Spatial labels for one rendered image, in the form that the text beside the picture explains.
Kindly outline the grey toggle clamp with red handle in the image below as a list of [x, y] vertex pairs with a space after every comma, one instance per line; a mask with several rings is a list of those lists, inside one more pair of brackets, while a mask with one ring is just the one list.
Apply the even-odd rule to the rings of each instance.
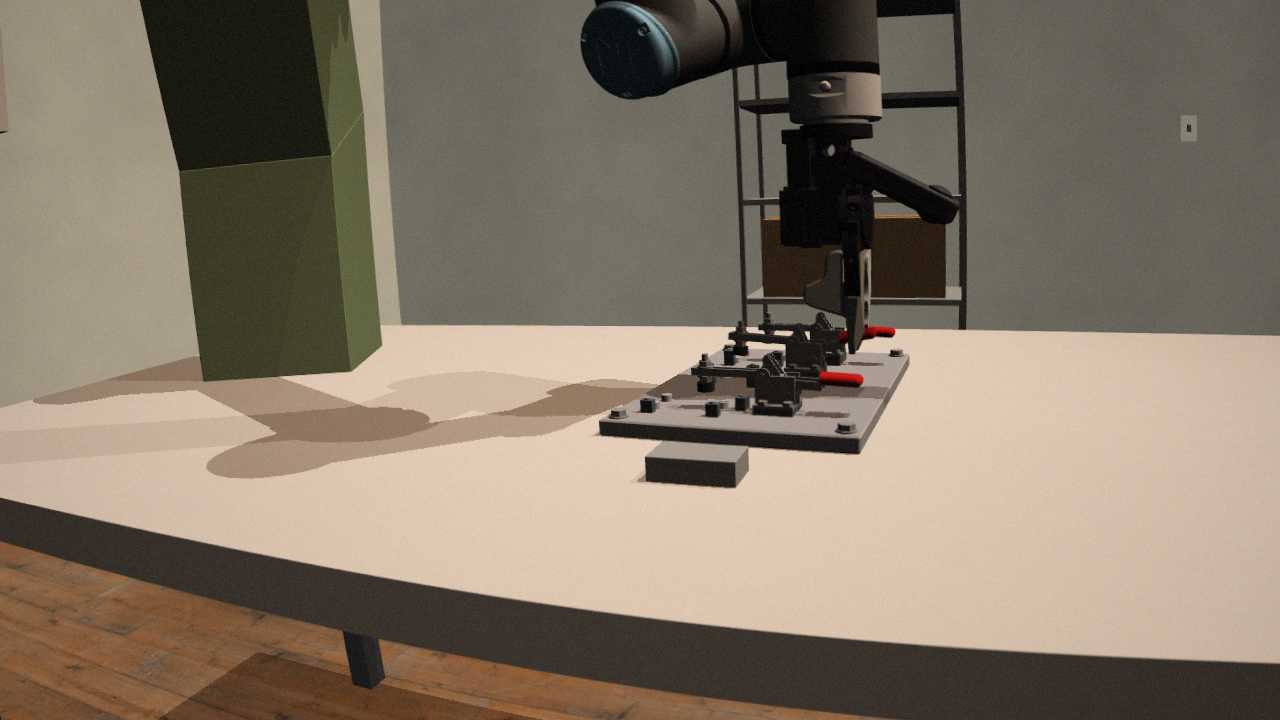
[[794, 416], [803, 407], [803, 389], [822, 391], [826, 386], [858, 388], [863, 383], [860, 374], [820, 372], [819, 378], [812, 378], [800, 377], [799, 372], [783, 372], [772, 354], [763, 357], [763, 368], [713, 366], [708, 354], [701, 354], [699, 365], [691, 368], [691, 375], [700, 378], [698, 392], [701, 393], [716, 391], [713, 375], [755, 378], [753, 415], [765, 416]]

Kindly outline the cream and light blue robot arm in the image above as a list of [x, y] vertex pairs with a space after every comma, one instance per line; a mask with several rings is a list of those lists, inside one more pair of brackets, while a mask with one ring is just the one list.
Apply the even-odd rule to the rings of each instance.
[[[654, 97], [733, 68], [786, 61], [794, 124], [882, 118], [876, 0], [595, 4], [582, 26], [582, 60], [617, 97]], [[840, 172], [931, 224], [954, 222], [960, 208], [943, 186], [924, 184], [863, 152], [850, 150]]]

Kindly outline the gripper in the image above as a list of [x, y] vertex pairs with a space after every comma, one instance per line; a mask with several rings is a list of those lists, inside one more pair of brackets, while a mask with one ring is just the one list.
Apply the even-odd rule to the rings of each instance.
[[827, 255], [824, 275], [806, 284], [803, 299], [810, 307], [846, 318], [849, 354], [855, 355], [869, 327], [876, 215], [873, 190], [840, 168], [852, 150], [851, 140], [873, 138], [873, 124], [800, 126], [781, 129], [781, 138], [787, 159], [787, 186], [780, 191], [781, 245], [842, 243]]

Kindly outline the red-handled toggle clamp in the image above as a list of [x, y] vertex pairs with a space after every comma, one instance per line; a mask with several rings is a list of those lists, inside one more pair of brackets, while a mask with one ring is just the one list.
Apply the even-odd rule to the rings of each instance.
[[[804, 325], [803, 329], [805, 332], [810, 332], [810, 340], [826, 340], [826, 341], [838, 340], [838, 334], [841, 332], [847, 332], [845, 331], [845, 327], [832, 327], [823, 313], [817, 315], [817, 319], [820, 322], [820, 324], [818, 323], [815, 325], [803, 324]], [[763, 331], [765, 332], [765, 334], [774, 334], [774, 331], [794, 331], [794, 325], [795, 324], [776, 323], [774, 318], [772, 318], [772, 313], [767, 313], [767, 318], [764, 318], [764, 322], [758, 324], [758, 331]], [[824, 329], [822, 329], [820, 325], [823, 325]], [[869, 328], [876, 328], [877, 331], [876, 337], [892, 338], [895, 334], [895, 329], [890, 327], [869, 325]], [[827, 365], [840, 366], [846, 360], [845, 347], [826, 354], [827, 354], [826, 357]]]

